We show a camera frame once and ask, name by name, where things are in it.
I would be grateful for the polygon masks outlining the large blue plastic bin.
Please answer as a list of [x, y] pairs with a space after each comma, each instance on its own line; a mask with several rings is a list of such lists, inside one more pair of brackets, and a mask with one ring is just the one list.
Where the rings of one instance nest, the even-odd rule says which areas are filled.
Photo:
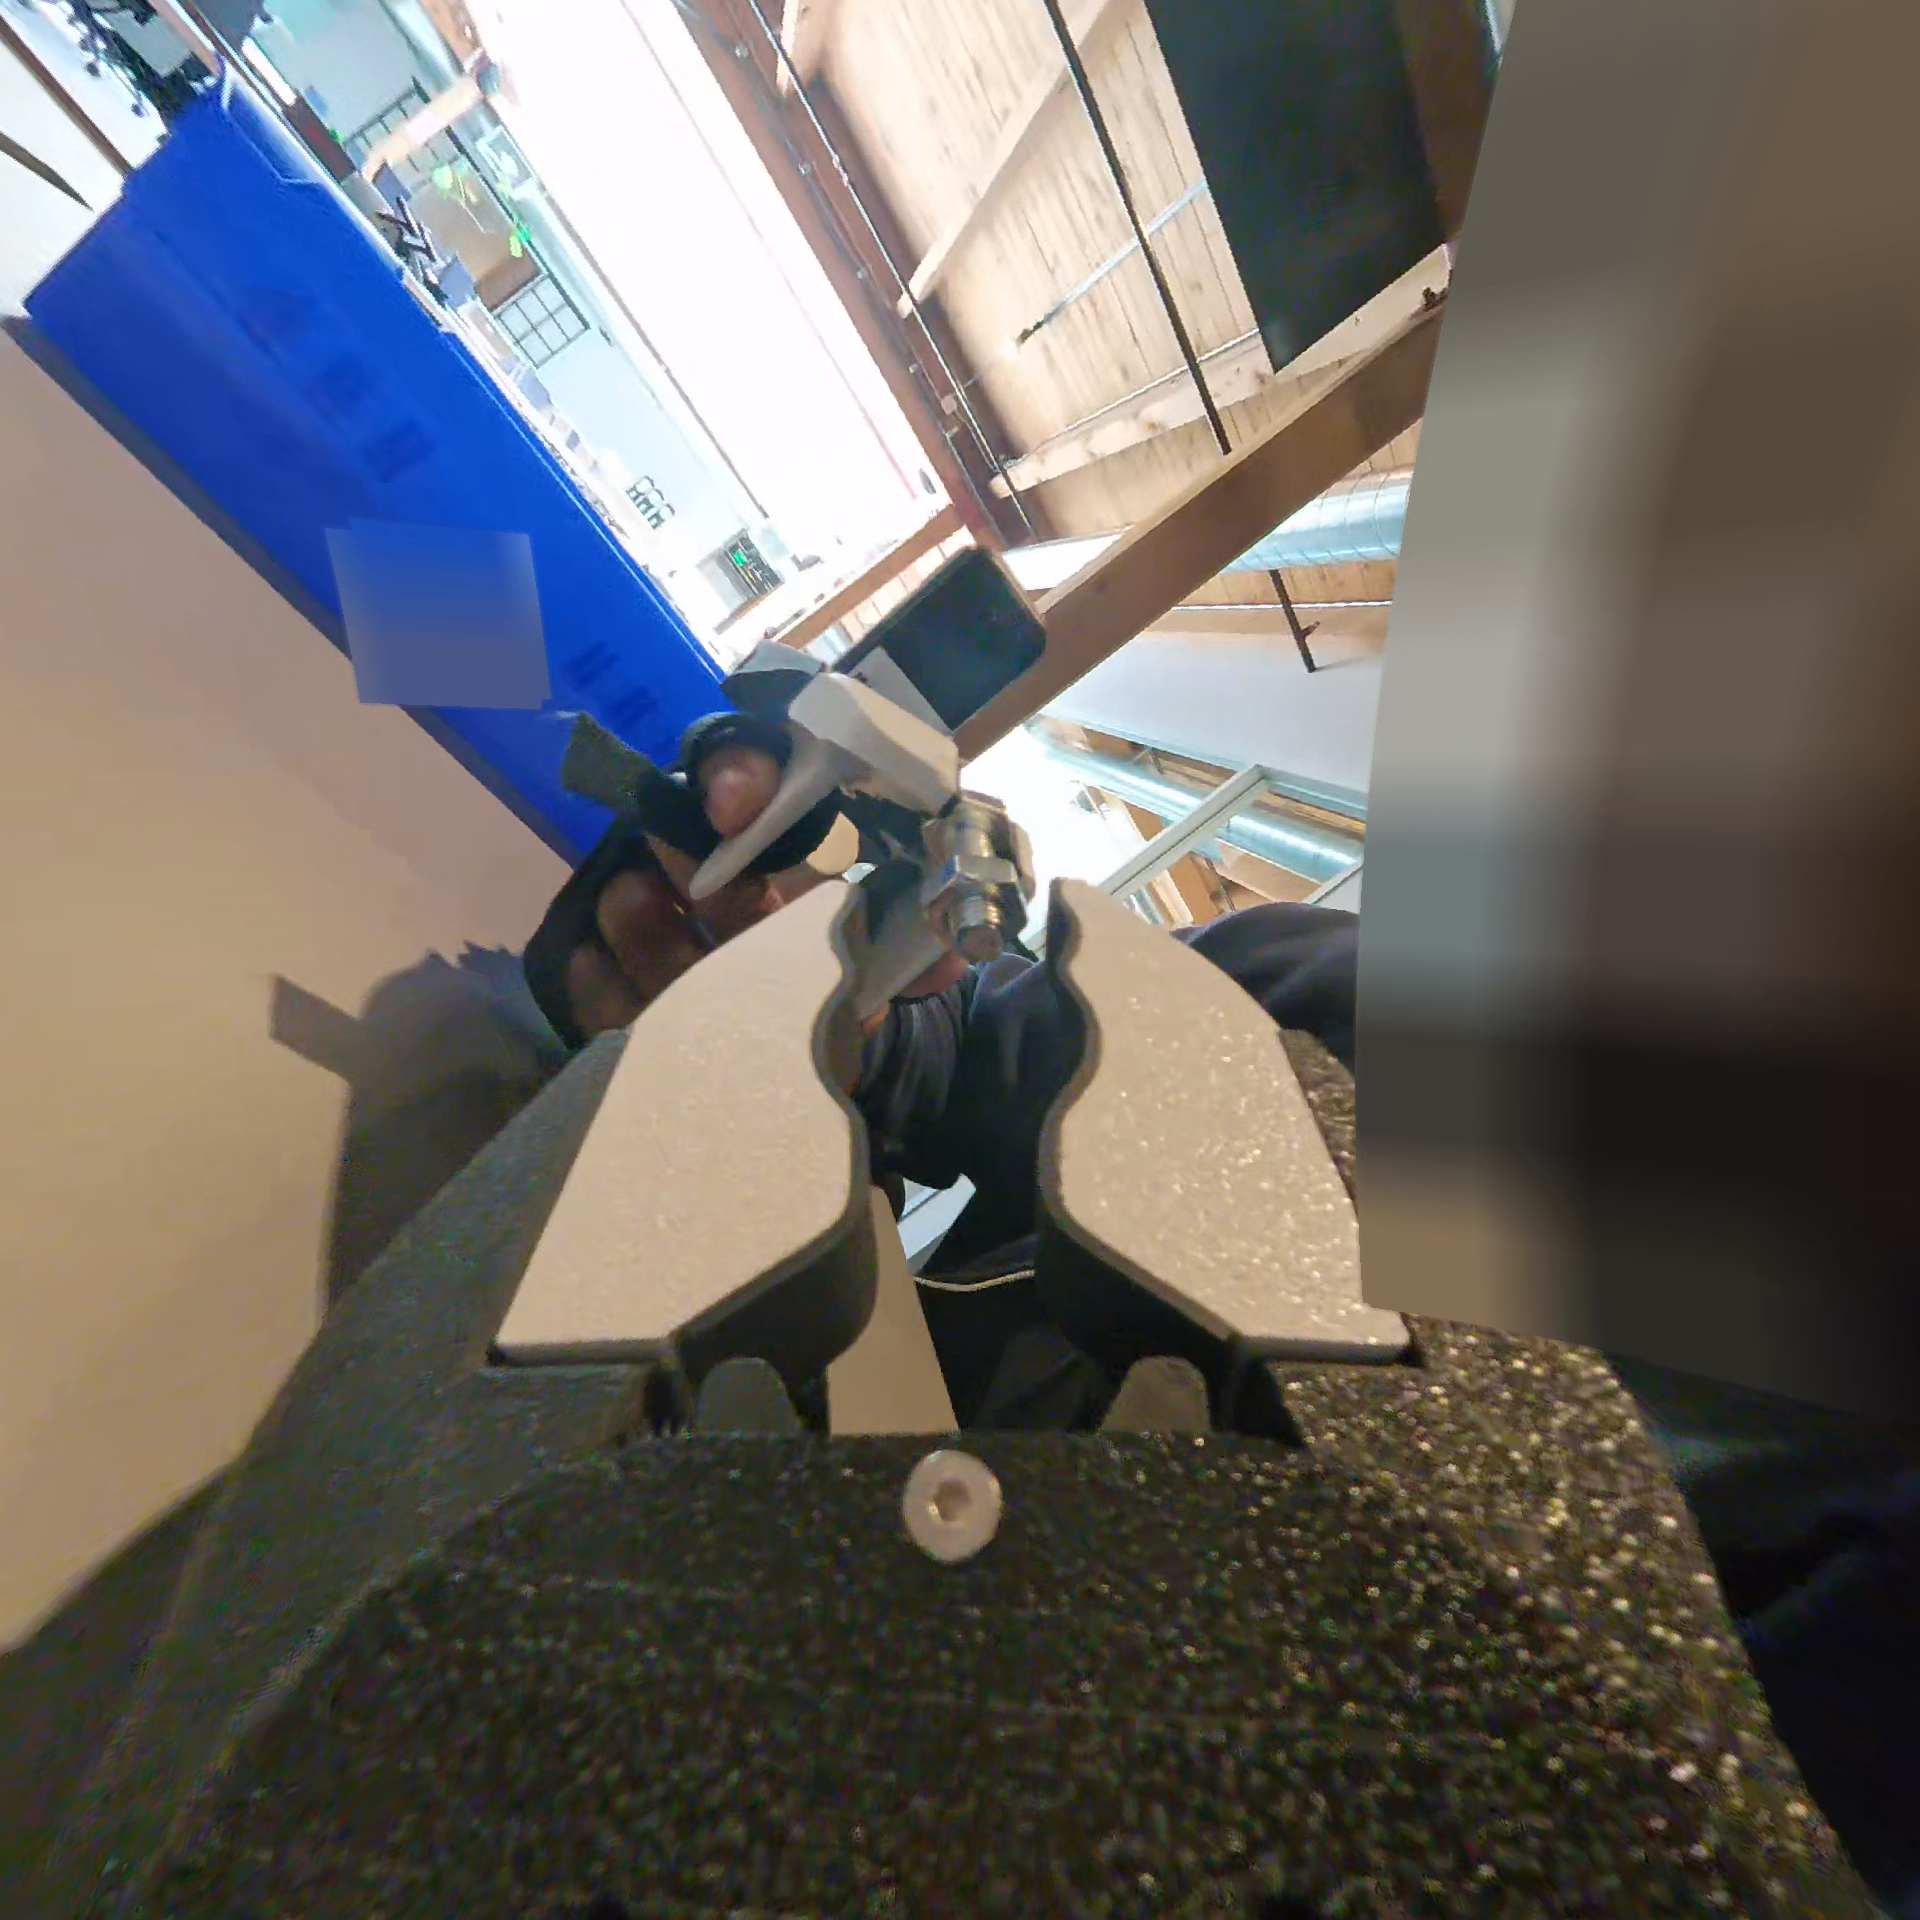
[[527, 538], [551, 699], [413, 720], [564, 858], [608, 811], [560, 763], [588, 712], [669, 760], [721, 709], [686, 616], [392, 251], [227, 79], [24, 298], [24, 342], [344, 653], [328, 532]]

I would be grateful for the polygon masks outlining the person's right forearm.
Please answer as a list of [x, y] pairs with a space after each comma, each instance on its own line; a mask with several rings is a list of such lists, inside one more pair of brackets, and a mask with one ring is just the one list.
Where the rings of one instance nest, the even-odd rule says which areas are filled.
[[1040, 1135], [1081, 1047], [1053, 966], [1021, 956], [895, 999], [871, 1024], [852, 1102], [872, 1173], [881, 1184], [971, 1187], [921, 1274], [931, 1285], [983, 1288], [1032, 1268]]

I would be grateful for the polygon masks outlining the person's right hand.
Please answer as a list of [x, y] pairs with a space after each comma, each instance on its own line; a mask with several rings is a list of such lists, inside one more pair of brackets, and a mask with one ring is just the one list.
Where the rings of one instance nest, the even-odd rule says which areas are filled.
[[521, 957], [525, 988], [567, 1052], [633, 1024], [718, 947], [821, 885], [807, 868], [749, 871], [712, 895], [691, 893], [708, 853], [772, 803], [790, 751], [783, 727], [724, 712], [688, 733], [677, 766], [645, 760], [615, 778], [611, 827]]

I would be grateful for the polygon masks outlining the black mounted speaker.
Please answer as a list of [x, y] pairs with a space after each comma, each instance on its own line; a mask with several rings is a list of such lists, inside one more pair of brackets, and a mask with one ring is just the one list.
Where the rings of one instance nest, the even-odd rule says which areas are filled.
[[1264, 352], [1285, 368], [1443, 246], [1393, 8], [1145, 12]]

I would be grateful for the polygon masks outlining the wooden pillar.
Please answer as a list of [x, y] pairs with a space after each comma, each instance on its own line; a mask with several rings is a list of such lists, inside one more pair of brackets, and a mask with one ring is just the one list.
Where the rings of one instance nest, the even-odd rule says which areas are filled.
[[1045, 634], [1040, 659], [958, 732], [971, 760], [1092, 675], [1297, 510], [1343, 483], [1423, 418], [1456, 239], [1383, 287], [1351, 325], [1348, 355], [1312, 395], [1223, 455], [1043, 598], [1021, 596]]

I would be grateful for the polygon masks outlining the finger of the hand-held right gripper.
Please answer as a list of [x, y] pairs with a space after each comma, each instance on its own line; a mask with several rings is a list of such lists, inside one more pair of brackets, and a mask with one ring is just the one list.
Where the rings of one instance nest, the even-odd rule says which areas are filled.
[[923, 827], [958, 800], [953, 739], [860, 679], [807, 679], [774, 724], [787, 746], [779, 786], [751, 823], [708, 853], [688, 882], [691, 901], [707, 901], [745, 872], [808, 862], [848, 803], [879, 811], [879, 824], [855, 831], [916, 847]]
[[969, 974], [945, 925], [931, 916], [923, 878], [856, 878], [839, 924], [851, 1000], [918, 1000]]

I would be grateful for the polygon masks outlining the steel hex bolt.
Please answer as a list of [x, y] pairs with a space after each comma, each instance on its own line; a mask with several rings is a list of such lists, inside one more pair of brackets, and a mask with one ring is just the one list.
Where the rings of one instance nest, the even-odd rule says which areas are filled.
[[1017, 827], [996, 800], [958, 795], [936, 819], [925, 823], [923, 851], [923, 880], [953, 863], [961, 872], [992, 872], [1017, 885], [1017, 902], [1013, 901], [1015, 887], [1011, 885], [1007, 888], [1015, 924], [1006, 935], [996, 940], [992, 932], [985, 932], [985, 938], [975, 935], [958, 947], [971, 964], [983, 966], [999, 960], [1024, 931], [1028, 906], [1038, 891], [1024, 829]]

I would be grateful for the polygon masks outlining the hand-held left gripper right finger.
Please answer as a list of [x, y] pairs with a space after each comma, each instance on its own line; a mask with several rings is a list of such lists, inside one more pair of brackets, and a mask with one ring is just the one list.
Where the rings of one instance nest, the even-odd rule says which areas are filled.
[[1046, 1314], [1103, 1362], [1399, 1362], [1267, 1007], [1085, 880], [1051, 888], [1046, 960], [1084, 1042], [1040, 1138]]

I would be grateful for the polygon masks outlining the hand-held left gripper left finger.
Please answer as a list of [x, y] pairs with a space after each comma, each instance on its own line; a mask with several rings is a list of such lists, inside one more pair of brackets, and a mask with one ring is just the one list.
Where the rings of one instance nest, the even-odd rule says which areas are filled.
[[841, 1358], [872, 1319], [855, 888], [721, 943], [625, 1034], [499, 1358]]

